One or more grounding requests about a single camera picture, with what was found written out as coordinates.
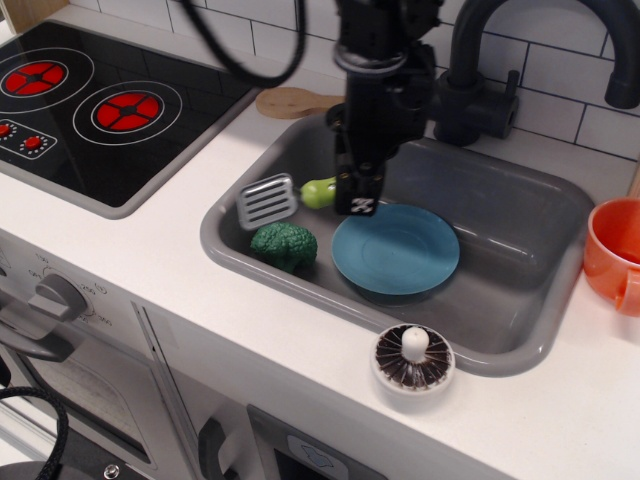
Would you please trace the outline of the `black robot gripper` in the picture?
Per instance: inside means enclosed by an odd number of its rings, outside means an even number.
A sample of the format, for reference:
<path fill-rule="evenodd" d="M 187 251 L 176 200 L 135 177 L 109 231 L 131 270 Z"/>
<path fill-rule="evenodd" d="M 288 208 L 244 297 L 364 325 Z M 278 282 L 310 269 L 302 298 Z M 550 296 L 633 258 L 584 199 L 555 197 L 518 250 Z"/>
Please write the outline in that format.
<path fill-rule="evenodd" d="M 424 134 L 434 89 L 434 1 L 339 1 L 334 61 L 347 74 L 345 103 L 332 121 L 345 152 L 335 154 L 334 209 L 372 216 L 385 167 Z"/>

